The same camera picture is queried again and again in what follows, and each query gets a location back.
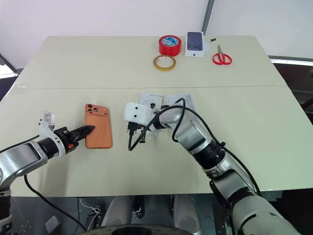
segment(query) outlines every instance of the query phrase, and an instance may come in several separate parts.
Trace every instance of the white table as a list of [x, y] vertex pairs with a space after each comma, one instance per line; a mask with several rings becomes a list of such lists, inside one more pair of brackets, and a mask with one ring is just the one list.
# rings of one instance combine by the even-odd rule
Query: white table
[[[28, 89], [286, 85], [255, 37], [216, 37], [204, 58], [185, 57], [183, 49], [176, 67], [168, 72], [156, 70], [152, 63], [159, 55], [158, 39], [49, 37], [25, 67], [19, 83]], [[231, 66], [212, 63], [218, 44], [233, 58]]]

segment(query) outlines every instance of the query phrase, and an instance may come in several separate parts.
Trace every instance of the metal frame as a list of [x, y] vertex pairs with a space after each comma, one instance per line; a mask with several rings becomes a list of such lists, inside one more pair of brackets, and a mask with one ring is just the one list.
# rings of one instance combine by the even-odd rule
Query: metal frame
[[271, 62], [274, 64], [313, 66], [313, 59], [309, 58], [274, 56], [274, 55], [269, 55], [269, 58]]
[[1, 54], [0, 54], [0, 59], [5, 62], [5, 64], [12, 70], [14, 73], [16, 73], [16, 69], [11, 65]]
[[206, 12], [205, 12], [204, 21], [203, 21], [202, 30], [201, 30], [203, 32], [203, 35], [206, 35], [207, 29], [209, 28], [209, 23], [210, 23], [210, 19], [211, 19], [213, 7], [214, 7], [214, 2], [215, 0], [209, 0], [207, 3]]

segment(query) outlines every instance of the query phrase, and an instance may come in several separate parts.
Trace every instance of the scissors handle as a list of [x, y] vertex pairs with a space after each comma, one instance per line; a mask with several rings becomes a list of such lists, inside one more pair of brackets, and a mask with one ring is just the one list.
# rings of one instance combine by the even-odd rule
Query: scissors handle
[[217, 65], [230, 65], [232, 62], [233, 60], [231, 59], [231, 57], [224, 53], [216, 53], [213, 56], [213, 63]]

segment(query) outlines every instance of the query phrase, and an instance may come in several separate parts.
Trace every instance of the black cable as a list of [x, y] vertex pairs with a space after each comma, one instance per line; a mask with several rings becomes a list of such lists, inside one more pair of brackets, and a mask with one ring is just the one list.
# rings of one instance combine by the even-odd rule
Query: black cable
[[301, 108], [303, 110], [305, 110], [306, 108], [308, 108], [312, 104], [313, 104], [313, 97], [311, 99], [309, 99], [308, 101], [304, 102], [303, 104], [301, 104]]
[[[79, 213], [79, 197], [77, 198], [77, 213], [78, 213], [78, 222], [79, 222], [79, 219], [80, 219], [80, 213]], [[76, 225], [76, 229], [75, 231], [72, 233], [72, 235], [74, 235], [76, 233], [78, 229], [78, 224]]]
[[30, 138], [30, 139], [25, 140], [25, 141], [23, 141], [23, 142], [20, 142], [20, 143], [17, 143], [17, 144], [15, 144], [15, 145], [12, 145], [12, 146], [10, 146], [10, 147], [7, 147], [7, 148], [1, 150], [0, 153], [4, 152], [4, 151], [6, 151], [6, 150], [9, 150], [10, 148], [14, 148], [14, 147], [16, 147], [16, 146], [18, 146], [18, 145], [20, 145], [20, 144], [23, 144], [23, 143], [32, 141], [32, 140], [34, 140], [34, 139], [36, 139], [36, 138], [38, 138], [38, 137], [39, 137], [39, 135], [36, 135], [36, 136], [34, 136], [33, 138]]
[[[139, 135], [139, 137], [136, 139], [136, 141], [134, 142], [133, 145], [132, 144], [132, 136], [130, 136], [130, 139], [129, 139], [129, 142], [128, 142], [128, 149], [130, 151], [132, 151], [136, 146], [137, 144], [139, 143], [141, 137], [144, 135], [144, 133], [149, 129], [149, 127], [153, 124], [153, 122], [161, 115], [163, 114], [164, 112], [170, 110], [170, 109], [174, 109], [174, 108], [183, 108], [181, 105], [173, 105], [173, 106], [169, 106], [165, 109], [162, 109], [159, 113], [157, 113], [155, 115], [155, 117], [148, 123], [148, 125], [146, 125], [146, 127], [143, 129], [143, 131], [141, 132], [141, 134]], [[239, 158], [233, 154], [230, 150], [228, 150], [227, 148], [225, 148], [224, 146], [224, 142], [220, 143], [217, 138], [215, 137], [215, 135], [212, 133], [211, 129], [209, 128], [209, 126], [206, 124], [206, 122], [203, 120], [203, 118], [197, 113], [195, 112], [194, 110], [192, 109], [189, 109], [187, 107], [184, 108], [185, 110], [188, 110], [190, 112], [192, 112], [197, 118], [200, 119], [200, 121], [202, 122], [202, 124], [205, 126], [205, 128], [207, 129], [207, 131], [209, 132], [209, 134], [211, 135], [212, 139], [222, 148], [224, 149], [227, 153], [229, 153], [241, 166], [242, 168], [246, 171], [247, 175], [250, 177], [252, 183], [254, 184], [255, 186], [255, 189], [256, 189], [256, 192], [259, 196], [262, 197], [261, 195], [261, 192], [260, 192], [260, 188], [258, 186], [258, 184], [256, 183], [254, 177], [252, 176], [251, 172], [248, 170], [248, 168], [244, 165], [244, 163], [242, 161], [239, 160]]]
[[27, 187], [35, 194], [37, 194], [41, 199], [43, 199], [44, 202], [46, 202], [48, 205], [50, 205], [51, 207], [53, 207], [54, 209], [56, 209], [57, 211], [63, 213], [66, 217], [68, 217], [69, 219], [75, 221], [80, 227], [82, 227], [85, 231], [87, 231], [86, 227], [79, 222], [77, 219], [75, 219], [73, 216], [71, 216], [70, 214], [66, 213], [64, 210], [58, 208], [56, 205], [52, 204], [50, 201], [48, 201], [44, 196], [42, 196], [38, 191], [36, 191], [28, 182], [27, 179], [27, 175], [24, 175], [24, 180], [25, 183], [27, 185]]
[[182, 119], [184, 118], [184, 115], [185, 115], [185, 110], [186, 110], [186, 101], [184, 98], [180, 98], [179, 100], [177, 100], [175, 103], [179, 103], [180, 101], [182, 101], [182, 111], [181, 111], [181, 115], [180, 115], [180, 118], [179, 118], [179, 121], [173, 131], [173, 134], [172, 134], [172, 140], [174, 142], [178, 142], [178, 140], [175, 139], [175, 135], [176, 135], [176, 131], [178, 130], [181, 122], [182, 122]]
[[137, 144], [139, 143], [139, 141], [141, 140], [142, 136], [147, 132], [147, 130], [149, 129], [149, 127], [153, 124], [153, 122], [161, 115], [163, 114], [164, 112], [166, 112], [167, 110], [170, 110], [170, 109], [174, 109], [174, 108], [182, 108], [181, 105], [173, 105], [173, 106], [169, 106], [165, 109], [162, 109], [160, 112], [158, 112], [155, 117], [148, 123], [148, 125], [145, 126], [145, 128], [143, 128], [142, 132], [140, 133], [139, 137], [135, 140], [135, 142], [133, 143], [132, 145], [132, 140], [131, 140], [131, 135], [129, 135], [130, 137], [130, 141], [128, 141], [128, 150], [129, 151], [132, 151], [136, 146]]

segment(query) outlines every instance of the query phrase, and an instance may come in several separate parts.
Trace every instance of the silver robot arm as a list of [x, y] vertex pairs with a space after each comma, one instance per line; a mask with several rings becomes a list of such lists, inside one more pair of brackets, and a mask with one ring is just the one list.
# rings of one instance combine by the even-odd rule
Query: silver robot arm
[[40, 141], [24, 141], [0, 151], [0, 235], [12, 228], [10, 215], [10, 186], [24, 176], [45, 165], [52, 157], [62, 157], [78, 146], [78, 141], [92, 132], [94, 126], [82, 126], [73, 131], [66, 127], [54, 129], [54, 114], [45, 113], [39, 122]]
[[[181, 113], [182, 108], [170, 109], [162, 113], [153, 125], [156, 129], [175, 129]], [[249, 176], [213, 140], [194, 115], [185, 113], [175, 136], [211, 179], [210, 186], [219, 202], [232, 211], [236, 234], [299, 234], [268, 201], [255, 193]]]

